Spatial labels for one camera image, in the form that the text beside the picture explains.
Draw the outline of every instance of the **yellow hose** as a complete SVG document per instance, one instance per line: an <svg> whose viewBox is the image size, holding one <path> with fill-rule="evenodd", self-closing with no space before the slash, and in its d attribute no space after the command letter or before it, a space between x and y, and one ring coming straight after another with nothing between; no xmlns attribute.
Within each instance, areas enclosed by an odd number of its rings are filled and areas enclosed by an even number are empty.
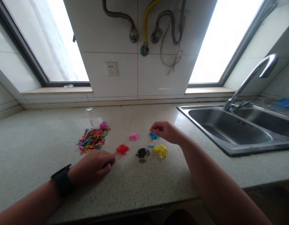
<svg viewBox="0 0 289 225"><path fill-rule="evenodd" d="M154 0L152 1L146 8L144 12L144 41L148 42L148 34L147 34L147 17L150 9L155 6L157 3L159 3L161 0Z"/></svg>

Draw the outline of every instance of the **clear plastic cup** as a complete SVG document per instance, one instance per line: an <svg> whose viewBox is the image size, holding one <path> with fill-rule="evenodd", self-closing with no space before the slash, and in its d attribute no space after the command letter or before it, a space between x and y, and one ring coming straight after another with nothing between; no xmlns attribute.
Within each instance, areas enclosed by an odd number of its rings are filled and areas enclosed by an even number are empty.
<svg viewBox="0 0 289 225"><path fill-rule="evenodd" d="M99 127L99 121L93 108L87 108L85 110L85 117L89 120L93 128L97 129Z"/></svg>

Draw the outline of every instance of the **forearm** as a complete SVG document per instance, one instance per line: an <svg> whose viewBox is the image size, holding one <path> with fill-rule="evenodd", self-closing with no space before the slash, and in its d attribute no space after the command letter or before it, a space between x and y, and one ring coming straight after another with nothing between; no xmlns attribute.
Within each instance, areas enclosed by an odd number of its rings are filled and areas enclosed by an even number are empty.
<svg viewBox="0 0 289 225"><path fill-rule="evenodd" d="M43 224L61 202L57 186L50 180L0 213L0 225Z"/></svg>
<svg viewBox="0 0 289 225"><path fill-rule="evenodd" d="M196 191L216 224L271 224L250 197L190 137L180 144Z"/></svg>

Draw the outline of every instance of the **window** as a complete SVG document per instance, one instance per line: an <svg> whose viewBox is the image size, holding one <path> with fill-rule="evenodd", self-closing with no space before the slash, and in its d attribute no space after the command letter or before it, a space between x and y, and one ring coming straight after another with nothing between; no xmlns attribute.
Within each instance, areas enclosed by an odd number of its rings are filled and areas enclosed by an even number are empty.
<svg viewBox="0 0 289 225"><path fill-rule="evenodd" d="M218 0L202 43L189 86L220 84L263 0Z"/></svg>
<svg viewBox="0 0 289 225"><path fill-rule="evenodd" d="M69 83L89 86L63 0L1 0L1 3L7 12L5 16L10 16L17 35L22 37L20 45L27 45L23 53L32 58L34 71L37 70L44 86Z"/></svg>

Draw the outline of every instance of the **faucet handle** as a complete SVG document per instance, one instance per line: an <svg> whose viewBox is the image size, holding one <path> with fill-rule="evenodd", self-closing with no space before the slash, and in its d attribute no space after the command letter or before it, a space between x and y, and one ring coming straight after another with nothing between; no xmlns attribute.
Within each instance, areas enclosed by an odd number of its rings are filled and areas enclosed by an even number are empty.
<svg viewBox="0 0 289 225"><path fill-rule="evenodd" d="M248 102L245 102L244 104L240 105L240 108L241 107L244 107L245 105L248 105L251 101L248 101Z"/></svg>
<svg viewBox="0 0 289 225"><path fill-rule="evenodd" d="M249 104L250 102L251 102L251 101L248 101L248 102L246 102L246 103L244 103L244 104L242 104L242 105L239 105L239 104L230 104L230 106L231 106L231 108L234 108L234 109L238 110L238 109L244 107L245 105Z"/></svg>

